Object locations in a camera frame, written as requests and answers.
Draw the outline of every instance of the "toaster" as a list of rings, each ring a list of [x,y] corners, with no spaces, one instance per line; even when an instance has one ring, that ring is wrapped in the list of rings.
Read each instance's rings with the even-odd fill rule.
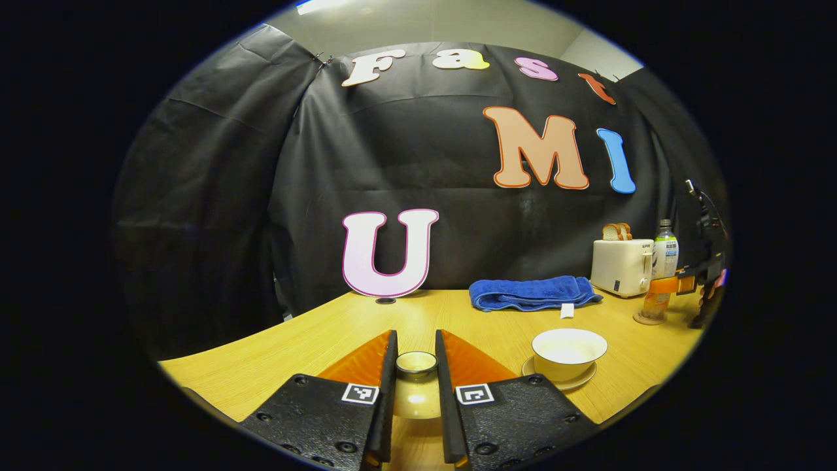
[[[594,241],[590,283],[623,298],[648,292],[654,241]]]

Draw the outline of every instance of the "saucer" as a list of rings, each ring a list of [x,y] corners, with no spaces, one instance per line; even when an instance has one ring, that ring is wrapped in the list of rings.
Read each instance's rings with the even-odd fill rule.
[[[593,378],[593,375],[596,374],[596,370],[598,367],[596,366],[596,362],[594,361],[587,371],[584,371],[579,377],[573,378],[571,380],[566,381],[552,381],[553,385],[558,388],[559,391],[566,391],[568,389],[572,389],[574,387],[579,387],[580,385],[590,381]],[[529,360],[526,360],[523,363],[522,373],[524,376],[534,375],[535,372],[535,356],[530,356]]]

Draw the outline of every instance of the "blue towel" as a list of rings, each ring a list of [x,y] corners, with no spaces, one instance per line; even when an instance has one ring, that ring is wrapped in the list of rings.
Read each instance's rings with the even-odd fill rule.
[[[531,282],[479,280],[468,291],[474,307],[485,312],[505,308],[519,311],[560,309],[563,303],[572,303],[578,308],[603,299],[593,292],[587,278],[569,275]]]

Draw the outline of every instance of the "wooden table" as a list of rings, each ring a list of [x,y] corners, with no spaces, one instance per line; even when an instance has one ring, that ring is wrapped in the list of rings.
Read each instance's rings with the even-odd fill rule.
[[[595,289],[604,300],[560,311],[483,313],[467,290],[413,292],[394,304],[377,304],[350,292],[290,321],[231,344],[167,360],[161,367],[181,386],[203,396],[235,421],[243,421],[296,373],[318,375],[334,361],[388,329],[398,331],[398,349],[434,352],[436,329],[446,329],[519,373],[533,355],[531,340],[549,329],[591,330],[608,341],[596,375],[565,391],[591,420],[601,423],[651,386],[674,373],[697,345],[702,330],[685,318],[698,310],[698,292],[672,296],[667,321],[648,326],[632,316],[643,297],[622,299]],[[453,469],[442,456],[441,421],[393,418],[392,462],[384,471]]]

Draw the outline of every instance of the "plastic bottle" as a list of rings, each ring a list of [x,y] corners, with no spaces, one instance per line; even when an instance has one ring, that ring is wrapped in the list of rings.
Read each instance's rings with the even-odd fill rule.
[[[680,246],[671,231],[671,220],[660,220],[660,233],[654,239],[654,255],[651,257],[651,279],[673,277],[677,271],[677,259],[680,256]],[[665,309],[669,306],[671,293],[649,292],[645,296],[642,306],[642,317],[661,320]]]

